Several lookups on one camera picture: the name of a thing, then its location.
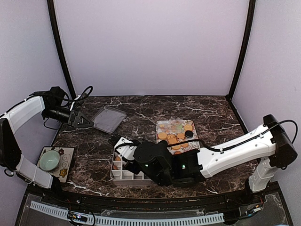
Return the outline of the silver divided cookie tin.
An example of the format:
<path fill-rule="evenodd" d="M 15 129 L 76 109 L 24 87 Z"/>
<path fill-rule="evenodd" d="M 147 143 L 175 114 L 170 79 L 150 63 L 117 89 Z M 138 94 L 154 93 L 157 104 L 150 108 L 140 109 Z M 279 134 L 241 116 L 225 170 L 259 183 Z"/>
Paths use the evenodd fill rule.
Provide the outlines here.
<path fill-rule="evenodd" d="M 150 186 L 154 182 L 147 177 L 143 172 L 134 174 L 124 169 L 124 161 L 116 161 L 117 153 L 114 152 L 111 161 L 110 177 L 114 184 L 118 186 Z M 113 169 L 113 165 L 118 167 L 118 170 Z"/>

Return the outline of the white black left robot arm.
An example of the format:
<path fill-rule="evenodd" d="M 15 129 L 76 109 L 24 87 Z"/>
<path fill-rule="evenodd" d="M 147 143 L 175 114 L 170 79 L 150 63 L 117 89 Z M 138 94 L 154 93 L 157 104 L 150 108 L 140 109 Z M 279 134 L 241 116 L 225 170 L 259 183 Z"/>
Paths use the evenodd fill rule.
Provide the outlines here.
<path fill-rule="evenodd" d="M 25 152 L 37 151 L 45 135 L 42 127 L 37 125 L 41 116 L 43 120 L 54 119 L 75 129 L 86 129 L 94 123 L 76 107 L 89 97 L 93 90 L 87 87 L 82 94 L 70 99 L 59 86 L 48 91 L 36 91 L 11 107 L 0 116 L 0 165 L 9 177 L 17 175 L 29 184 L 49 189 L 48 198 L 56 205 L 66 202 L 66 194 L 61 191 L 57 177 L 39 169 L 35 163 L 25 157 Z"/>

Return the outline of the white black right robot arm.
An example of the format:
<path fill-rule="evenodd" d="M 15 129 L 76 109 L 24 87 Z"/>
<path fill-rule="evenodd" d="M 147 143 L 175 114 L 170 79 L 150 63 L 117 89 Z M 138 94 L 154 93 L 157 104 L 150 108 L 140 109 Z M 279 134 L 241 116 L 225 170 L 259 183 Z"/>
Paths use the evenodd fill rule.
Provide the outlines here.
<path fill-rule="evenodd" d="M 165 140 L 127 141 L 115 145 L 115 150 L 126 160 L 126 169 L 143 172 L 159 186 L 188 186 L 203 182 L 212 176 L 242 163 L 260 159 L 255 172 L 246 181 L 246 190 L 240 200 L 250 204 L 263 191 L 278 169 L 285 169 L 298 156 L 282 127 L 283 122 L 269 114 L 263 124 L 248 134 L 229 142 L 210 147 L 203 144 L 181 154 L 171 154 Z"/>

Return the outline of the silver tin lid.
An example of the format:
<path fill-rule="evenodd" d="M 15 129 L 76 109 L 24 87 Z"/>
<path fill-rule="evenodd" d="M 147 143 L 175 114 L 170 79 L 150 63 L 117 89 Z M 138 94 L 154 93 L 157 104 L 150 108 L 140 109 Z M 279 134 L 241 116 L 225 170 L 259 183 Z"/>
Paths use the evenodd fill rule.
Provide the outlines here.
<path fill-rule="evenodd" d="M 94 128 L 107 134 L 113 133 L 126 118 L 127 113 L 112 107 L 101 108 L 91 120 Z"/>

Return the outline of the floral square coaster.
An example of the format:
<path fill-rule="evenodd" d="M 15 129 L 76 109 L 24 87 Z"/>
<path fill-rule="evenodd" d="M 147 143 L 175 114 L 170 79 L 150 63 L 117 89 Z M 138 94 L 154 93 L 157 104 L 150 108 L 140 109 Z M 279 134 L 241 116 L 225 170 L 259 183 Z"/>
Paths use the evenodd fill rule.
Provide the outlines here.
<path fill-rule="evenodd" d="M 74 153 L 74 147 L 45 146 L 40 154 L 37 166 L 41 170 L 66 183 Z"/>

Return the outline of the tan sandwich biscuit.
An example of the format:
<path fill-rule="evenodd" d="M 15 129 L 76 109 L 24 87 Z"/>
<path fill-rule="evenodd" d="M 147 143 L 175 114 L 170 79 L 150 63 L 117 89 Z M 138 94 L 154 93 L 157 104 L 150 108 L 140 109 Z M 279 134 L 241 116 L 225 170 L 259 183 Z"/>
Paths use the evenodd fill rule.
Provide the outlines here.
<path fill-rule="evenodd" d="M 165 132 L 158 133 L 158 139 L 165 140 L 166 138 L 167 138 L 167 133 Z"/>

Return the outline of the green ceramic cup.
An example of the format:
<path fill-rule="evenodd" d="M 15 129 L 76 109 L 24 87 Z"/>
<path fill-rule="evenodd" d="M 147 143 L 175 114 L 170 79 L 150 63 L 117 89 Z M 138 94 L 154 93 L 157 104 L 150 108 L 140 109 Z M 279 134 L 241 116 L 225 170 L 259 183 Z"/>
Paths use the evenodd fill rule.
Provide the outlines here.
<path fill-rule="evenodd" d="M 45 152 L 39 161 L 39 166 L 44 171 L 52 171 L 54 170 L 60 161 L 60 154 L 55 150 L 50 150 Z"/>

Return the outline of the floral cookie tray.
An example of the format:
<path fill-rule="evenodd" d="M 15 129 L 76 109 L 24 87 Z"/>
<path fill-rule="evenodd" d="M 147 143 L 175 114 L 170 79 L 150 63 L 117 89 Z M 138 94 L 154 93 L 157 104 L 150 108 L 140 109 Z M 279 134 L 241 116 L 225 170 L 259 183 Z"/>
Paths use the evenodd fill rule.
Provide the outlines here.
<path fill-rule="evenodd" d="M 185 131 L 191 130 L 194 134 L 193 138 L 187 138 Z M 181 143 L 188 140 L 198 139 L 196 128 L 192 120 L 173 119 L 167 121 L 156 122 L 156 142 L 159 143 L 158 133 L 167 133 L 166 141 L 168 145 Z M 198 141 L 188 142 L 185 144 L 175 145 L 167 148 L 171 154 L 181 154 L 193 149 L 200 149 Z"/>

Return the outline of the black sandwich cookie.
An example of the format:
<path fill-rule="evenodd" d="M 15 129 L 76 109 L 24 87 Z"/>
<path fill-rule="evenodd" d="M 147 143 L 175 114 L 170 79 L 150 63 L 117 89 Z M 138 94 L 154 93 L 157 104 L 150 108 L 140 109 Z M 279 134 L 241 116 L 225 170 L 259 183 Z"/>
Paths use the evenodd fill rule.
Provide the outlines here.
<path fill-rule="evenodd" d="M 187 138 L 193 138 L 194 134 L 191 130 L 187 130 L 187 131 L 185 131 L 185 136 Z"/>

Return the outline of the left black frame post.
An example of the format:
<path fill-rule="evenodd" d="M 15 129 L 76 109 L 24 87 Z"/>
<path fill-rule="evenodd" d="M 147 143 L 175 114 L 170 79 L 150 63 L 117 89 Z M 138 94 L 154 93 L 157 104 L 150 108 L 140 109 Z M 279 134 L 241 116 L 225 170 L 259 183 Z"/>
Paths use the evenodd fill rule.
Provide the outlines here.
<path fill-rule="evenodd" d="M 57 50 L 57 54 L 59 57 L 59 61 L 61 64 L 61 68 L 63 71 L 64 79 L 67 84 L 68 91 L 70 93 L 70 96 L 72 98 L 76 97 L 76 92 L 71 80 L 70 72 L 68 69 L 67 61 L 65 58 L 64 50 L 63 50 L 63 45 L 59 33 L 59 28 L 58 28 L 58 22 L 56 18 L 56 13 L 55 13 L 55 2 L 53 0 L 47 0 L 47 6 L 48 6 L 48 14 L 49 14 L 49 19 L 51 23 L 51 28 L 52 28 L 52 33 L 55 41 L 55 46 Z"/>

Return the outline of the black frame post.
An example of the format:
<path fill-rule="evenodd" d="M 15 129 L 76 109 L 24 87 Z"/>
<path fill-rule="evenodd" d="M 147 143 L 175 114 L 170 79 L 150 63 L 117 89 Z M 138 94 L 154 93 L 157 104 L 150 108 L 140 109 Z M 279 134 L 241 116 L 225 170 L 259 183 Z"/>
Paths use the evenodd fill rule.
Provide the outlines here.
<path fill-rule="evenodd" d="M 248 43 L 249 43 L 249 39 L 250 39 L 250 35 L 251 35 L 253 17 L 254 17 L 254 13 L 255 13 L 255 6 L 256 6 L 256 0 L 249 0 L 247 16 L 246 16 L 246 24 L 245 24 L 241 48 L 240 48 L 240 52 L 239 52 L 239 56 L 238 56 L 238 61 L 237 61 L 236 69 L 234 71 L 234 75 L 233 75 L 233 79 L 232 79 L 232 83 L 231 83 L 229 92 L 226 96 L 226 98 L 230 102 L 232 101 L 232 99 L 234 97 L 234 94 L 235 94 L 235 91 L 236 91 L 236 88 L 238 85 L 239 77 L 241 75 L 241 71 L 243 68 L 243 64 L 244 64 L 244 60 L 245 60 L 245 56 L 246 56 L 246 52 L 247 52 L 247 48 L 248 48 Z"/>
<path fill-rule="evenodd" d="M 47 6 L 48 6 L 48 14 L 49 14 L 49 19 L 51 23 L 51 28 L 52 28 L 52 33 L 55 41 L 55 46 L 57 50 L 57 54 L 59 57 L 59 61 L 61 64 L 61 68 L 63 71 L 64 79 L 67 84 L 68 91 L 70 93 L 70 96 L 72 98 L 76 97 L 76 92 L 71 80 L 70 72 L 68 69 L 67 61 L 65 58 L 64 50 L 63 50 L 63 45 L 59 33 L 59 28 L 58 28 L 58 22 L 56 18 L 56 13 L 55 13 L 55 2 L 53 0 L 47 0 Z"/>

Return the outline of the right black frame post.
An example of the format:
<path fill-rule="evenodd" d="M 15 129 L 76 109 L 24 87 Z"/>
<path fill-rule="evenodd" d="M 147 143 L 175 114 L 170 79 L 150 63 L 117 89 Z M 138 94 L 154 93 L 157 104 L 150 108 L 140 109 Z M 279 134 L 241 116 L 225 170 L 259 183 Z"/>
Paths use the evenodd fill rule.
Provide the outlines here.
<path fill-rule="evenodd" d="M 236 69 L 234 71 L 234 75 L 233 75 L 233 79 L 232 79 L 232 83 L 231 83 L 229 92 L 226 96 L 226 98 L 230 102 L 232 101 L 232 99 L 234 97 L 234 94 L 235 94 L 235 91 L 236 91 L 236 88 L 238 85 L 239 77 L 241 75 L 241 71 L 243 68 L 243 64 L 244 64 L 244 60 L 245 60 L 245 56 L 246 56 L 246 52 L 247 52 L 247 48 L 248 48 L 248 43 L 249 43 L 249 39 L 250 39 L 250 35 L 251 35 L 253 17 L 254 17 L 254 13 L 255 13 L 255 6 L 256 6 L 256 0 L 249 0 L 247 16 L 246 16 L 246 24 L 245 24 L 241 48 L 240 48 L 240 52 L 239 52 L 239 56 L 238 56 L 238 61 L 237 61 Z"/>

